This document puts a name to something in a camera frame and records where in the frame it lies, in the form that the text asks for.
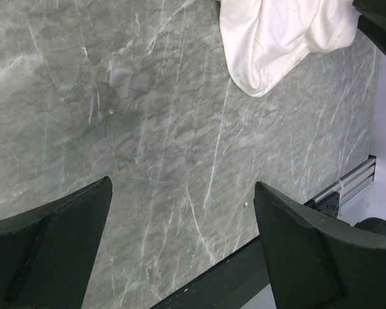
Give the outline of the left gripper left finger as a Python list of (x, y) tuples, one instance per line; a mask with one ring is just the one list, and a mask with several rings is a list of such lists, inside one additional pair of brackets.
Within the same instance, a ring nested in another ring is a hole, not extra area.
[(0, 308), (81, 308), (111, 200), (105, 176), (0, 220)]

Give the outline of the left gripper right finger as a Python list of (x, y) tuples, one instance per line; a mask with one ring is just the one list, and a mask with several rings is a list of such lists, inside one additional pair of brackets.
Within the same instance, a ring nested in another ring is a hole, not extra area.
[(254, 207), (277, 308), (386, 308), (386, 236), (262, 182)]

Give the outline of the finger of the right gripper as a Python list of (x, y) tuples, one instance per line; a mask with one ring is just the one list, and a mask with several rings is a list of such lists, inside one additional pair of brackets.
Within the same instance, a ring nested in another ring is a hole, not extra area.
[(358, 29), (386, 56), (386, 0), (354, 0), (361, 14)]

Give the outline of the white t shirt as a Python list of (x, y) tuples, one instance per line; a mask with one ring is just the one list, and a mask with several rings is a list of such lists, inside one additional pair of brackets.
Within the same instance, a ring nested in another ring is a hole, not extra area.
[(261, 97), (309, 53), (348, 47), (359, 16), (352, 1), (221, 1), (228, 72), (247, 95)]

